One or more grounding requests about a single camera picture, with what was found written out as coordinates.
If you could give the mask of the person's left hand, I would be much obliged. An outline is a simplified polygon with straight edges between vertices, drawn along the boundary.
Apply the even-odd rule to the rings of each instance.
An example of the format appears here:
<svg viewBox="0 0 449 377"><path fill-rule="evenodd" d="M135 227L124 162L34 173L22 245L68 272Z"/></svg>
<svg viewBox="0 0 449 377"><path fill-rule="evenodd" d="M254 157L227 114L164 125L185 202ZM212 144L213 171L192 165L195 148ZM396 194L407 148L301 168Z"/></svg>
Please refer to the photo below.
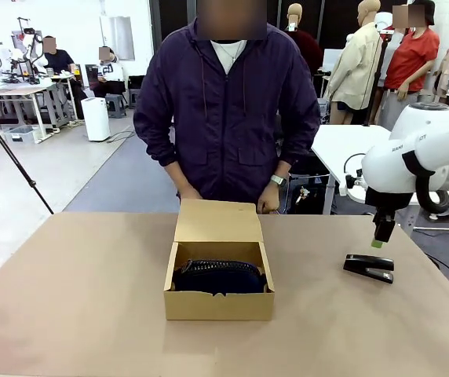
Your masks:
<svg viewBox="0 0 449 377"><path fill-rule="evenodd" d="M276 212L280 206L279 185L270 181L263 190L257 202L258 214L270 214Z"/></svg>

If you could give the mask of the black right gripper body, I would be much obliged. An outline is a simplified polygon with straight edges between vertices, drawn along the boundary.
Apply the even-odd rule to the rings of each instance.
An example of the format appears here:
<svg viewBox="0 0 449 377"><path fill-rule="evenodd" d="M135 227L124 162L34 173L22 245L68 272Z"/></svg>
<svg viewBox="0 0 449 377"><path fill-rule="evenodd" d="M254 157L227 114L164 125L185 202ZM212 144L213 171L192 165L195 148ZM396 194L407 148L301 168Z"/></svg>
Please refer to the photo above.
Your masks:
<svg viewBox="0 0 449 377"><path fill-rule="evenodd" d="M398 210L406 208L411 201L410 193L378 192L371 187L366 191L365 204L375 208L373 223L392 221Z"/></svg>

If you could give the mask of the person's right hand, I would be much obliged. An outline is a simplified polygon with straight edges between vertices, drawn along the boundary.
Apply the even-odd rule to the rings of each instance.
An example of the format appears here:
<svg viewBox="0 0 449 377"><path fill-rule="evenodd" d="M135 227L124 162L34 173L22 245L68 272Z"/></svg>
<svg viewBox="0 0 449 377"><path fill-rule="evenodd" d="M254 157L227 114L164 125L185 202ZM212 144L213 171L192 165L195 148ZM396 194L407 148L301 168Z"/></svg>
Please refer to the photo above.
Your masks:
<svg viewBox="0 0 449 377"><path fill-rule="evenodd" d="M202 199L200 193L187 181L177 184L180 199Z"/></svg>

